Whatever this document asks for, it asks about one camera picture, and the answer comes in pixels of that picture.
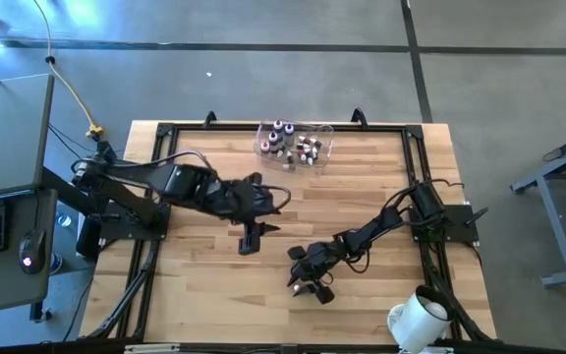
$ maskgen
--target gray desk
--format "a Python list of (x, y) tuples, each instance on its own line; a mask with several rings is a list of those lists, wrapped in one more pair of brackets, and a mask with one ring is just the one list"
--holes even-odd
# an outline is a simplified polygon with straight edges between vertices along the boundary
[(51, 75), (0, 82), (0, 194), (40, 184), (53, 87)]
[[(38, 75), (0, 82), (0, 195), (41, 190), (38, 222), (47, 234), (49, 260), (54, 231), (56, 200), (65, 197), (85, 214), (91, 201), (43, 166), (47, 125), (54, 78)], [(49, 262), (33, 275), (18, 265), (19, 242), (33, 229), (34, 195), (6, 199), (6, 238), (8, 248), (0, 252), (0, 309), (32, 304), (30, 318), (41, 319), (42, 299), (47, 295)]]
[(0, 252), (0, 310), (42, 301), (47, 296), (49, 279), (49, 257), (56, 217), (57, 193), (53, 190), (37, 192), (37, 228), (45, 230), (47, 259), (42, 271), (25, 274), (19, 266), (19, 243), (26, 233), (33, 229), (36, 213), (34, 193), (5, 199), (7, 248)]

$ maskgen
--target wooden tabletop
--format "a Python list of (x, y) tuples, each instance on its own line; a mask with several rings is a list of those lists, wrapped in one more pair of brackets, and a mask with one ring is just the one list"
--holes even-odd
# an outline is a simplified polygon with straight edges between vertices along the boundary
[[(150, 160), (157, 123), (133, 122), (127, 160)], [(254, 137), (254, 132), (182, 131), (178, 147), (204, 153), (223, 179), (258, 171), (264, 184), (289, 188), (292, 201), (282, 213), (263, 218), (281, 230), (261, 238), (259, 253), (240, 256), (241, 226), (173, 208), (154, 277), (145, 341), (394, 344), (386, 315), (424, 283), (419, 248), (409, 228), (390, 232), (373, 244), (366, 273), (337, 265), (331, 285), (335, 300), (327, 305), (313, 296), (292, 297), (293, 290), (286, 287), (292, 264), (286, 251), (330, 241), (338, 231), (364, 225), (388, 197), (407, 187), (400, 137), (335, 133), (329, 164), (316, 178), (264, 168), (253, 152)], [(424, 139), (431, 176), (459, 182), (448, 126), (424, 125)], [(180, 162), (200, 164), (192, 156)], [(436, 187), (446, 204), (463, 202), (459, 187)], [(93, 331), (121, 297), (133, 244), (118, 241), (100, 255), (81, 335)], [(481, 329), (494, 336), (474, 251), (447, 244), (447, 256), (457, 298)], [(138, 299), (135, 304), (130, 329), (137, 319)]]

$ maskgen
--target bottle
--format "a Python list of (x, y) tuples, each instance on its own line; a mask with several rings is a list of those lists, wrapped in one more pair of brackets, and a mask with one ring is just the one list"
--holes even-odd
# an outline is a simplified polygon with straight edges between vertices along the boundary
[(285, 131), (283, 132), (283, 143), (290, 147), (294, 144), (294, 126), (292, 124), (285, 125)]

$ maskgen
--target gray floor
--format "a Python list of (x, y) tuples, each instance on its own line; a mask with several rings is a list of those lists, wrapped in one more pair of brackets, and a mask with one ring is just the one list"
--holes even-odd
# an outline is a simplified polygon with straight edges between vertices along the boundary
[[(407, 44), (398, 0), (40, 3), (59, 39)], [(411, 0), (411, 6), (420, 45), (566, 47), (566, 0)], [(44, 37), (31, 1), (0, 0), (0, 38)], [(361, 106), (374, 122), (422, 121), (405, 53), (59, 49), (54, 55), (115, 148), (124, 146), (133, 119), (201, 120), (208, 110), (221, 120), (343, 121)], [(44, 49), (0, 46), (0, 77), (47, 73), (44, 56)], [(429, 54), (422, 63), (433, 121), (450, 125), (468, 198), (490, 207), (479, 229), (499, 338), (566, 348), (566, 286), (545, 290), (539, 280), (564, 267), (544, 208), (538, 192), (519, 197), (508, 189), (566, 142), (566, 56)], [(60, 84), (51, 119), (84, 141), (85, 118)], [(50, 137), (47, 165), (69, 178), (72, 159)], [(554, 194), (565, 200), (566, 189)], [(28, 323), (27, 307), (0, 312), (0, 345), (62, 340), (88, 276), (83, 270), (50, 280), (46, 303), (56, 316), (48, 323)]]

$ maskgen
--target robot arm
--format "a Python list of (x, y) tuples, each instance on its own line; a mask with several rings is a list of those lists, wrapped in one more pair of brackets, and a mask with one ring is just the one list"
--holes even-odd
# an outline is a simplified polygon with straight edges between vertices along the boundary
[[(310, 244), (307, 250), (301, 246), (291, 248), (288, 255), (295, 263), (290, 270), (291, 277), (288, 286), (298, 280), (305, 282), (304, 285), (295, 285), (294, 296), (311, 293), (315, 294), (321, 304), (329, 303), (335, 298), (335, 295), (329, 287), (323, 285), (321, 279), (341, 261), (347, 263), (353, 271), (363, 272), (356, 270), (351, 264), (358, 262), (363, 255), (366, 255), (368, 260), (368, 252), (372, 242), (387, 232), (405, 225), (437, 230), (451, 223), (445, 215), (445, 206), (442, 200), (433, 188), (432, 182), (434, 181), (436, 180), (424, 181), (398, 192), (386, 202), (378, 216), (360, 229), (338, 233), (333, 236), (332, 242)], [(419, 220), (417, 222), (405, 221), (401, 217), (401, 213), (407, 208), (399, 210), (398, 207), (406, 197), (410, 197), (412, 200), (413, 213), (416, 220)], [(440, 278), (438, 269), (431, 260), (428, 251), (423, 254), (423, 266), (430, 274), (433, 286), (448, 299), (451, 307), (456, 310), (458, 320), (469, 337), (473, 340), (490, 340), (469, 317)]]
[[(175, 164), (171, 161), (184, 155), (196, 155), (205, 166)], [(261, 184), (261, 175), (253, 173), (243, 180), (222, 180), (206, 158), (195, 151), (184, 151), (148, 163), (118, 161), (106, 142), (100, 142), (92, 158), (72, 165), (74, 184), (91, 193), (114, 201), (132, 212), (142, 225), (150, 225), (157, 216), (158, 204), (133, 195), (125, 185), (151, 189), (161, 201), (175, 207), (186, 207), (209, 215), (244, 224), (245, 237), (240, 240), (239, 253), (259, 251), (259, 238), (278, 227), (256, 223), (259, 216), (278, 214), (290, 200), (291, 193), (283, 187)], [(286, 200), (274, 204), (272, 190), (283, 191)]]

